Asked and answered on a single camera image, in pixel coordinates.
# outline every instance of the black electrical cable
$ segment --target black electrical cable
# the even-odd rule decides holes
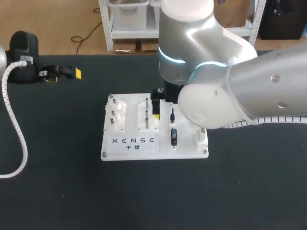
[[[99,8],[95,8],[95,9],[93,9],[93,12],[94,12],[94,13],[100,13],[100,9],[99,9]],[[82,43],[83,43],[86,39],[88,39],[88,38],[92,35],[92,33],[95,31],[95,29],[96,29],[98,26],[100,26],[101,24],[102,24],[102,22],[100,22],[97,26],[95,26],[95,28],[90,32],[90,34],[89,34],[85,39],[83,39],[81,36],[72,36],[72,37],[71,37],[71,41],[72,41],[72,42],[80,42],[79,45],[78,45],[78,47],[77,47],[76,55],[78,54],[79,48],[80,48],[80,46],[82,45]]]

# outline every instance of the screw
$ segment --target screw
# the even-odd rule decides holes
[[[287,105],[285,103],[280,102],[278,104],[278,107],[281,108],[281,109],[285,109],[287,107]]]
[[[275,74],[275,75],[273,75],[273,76],[271,77],[271,81],[272,81],[273,83],[277,83],[277,82],[279,82],[279,80],[280,80],[280,76],[279,76],[278,74]]]

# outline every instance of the coiled white cable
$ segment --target coiled white cable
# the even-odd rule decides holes
[[[299,123],[299,124],[307,124],[307,117],[301,116],[272,116],[272,117],[262,117],[253,120],[252,124],[249,124],[247,121],[239,121],[224,126],[224,128],[240,128],[250,125],[260,125],[260,124],[268,124],[268,123]]]
[[[23,133],[19,127],[19,124],[16,120],[16,117],[14,115],[14,112],[12,110],[12,107],[11,107],[11,104],[10,104],[10,100],[9,100],[9,96],[8,96],[8,90],[7,90],[7,83],[8,83],[8,77],[9,77],[9,74],[10,72],[16,68],[16,67],[22,67],[22,66],[26,66],[27,65],[27,62],[26,61],[18,61],[18,62],[13,62],[12,64],[10,64],[4,74],[3,74],[3,78],[2,78],[2,96],[3,96],[3,100],[4,100],[4,104],[6,106],[6,109],[10,115],[10,118],[11,118],[11,121],[14,125],[14,128],[17,132],[17,135],[19,137],[19,140],[20,140],[20,143],[21,143],[21,146],[23,148],[23,161],[21,162],[21,165],[19,166],[19,168],[10,173],[10,174],[7,174],[7,175],[0,175],[0,179],[4,179],[4,178],[11,178],[11,177],[14,177],[16,176],[17,174],[19,174],[25,167],[26,163],[27,163],[27,160],[28,160],[28,148],[27,148],[27,144],[25,142],[25,139],[24,139],[24,136],[23,136]]]

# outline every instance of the black mat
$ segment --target black mat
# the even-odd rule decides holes
[[[49,56],[83,80],[10,84],[29,161],[0,181],[1,230],[305,230],[307,126],[209,131],[209,159],[102,162],[110,93],[162,87],[156,56]],[[0,173],[21,162],[2,99]]]

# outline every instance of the white shelving unit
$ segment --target white shelving unit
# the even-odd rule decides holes
[[[263,15],[266,0],[255,0],[255,12],[253,23],[246,20],[245,26],[227,28],[230,32],[243,37],[249,36],[249,42],[254,46],[257,40],[257,34]],[[155,27],[154,12],[147,12],[146,30],[119,30],[114,23],[114,17],[108,14],[108,0],[99,0],[101,18],[106,37],[106,46],[108,51],[113,51],[113,39],[138,39],[138,38],[158,38],[159,31]]]

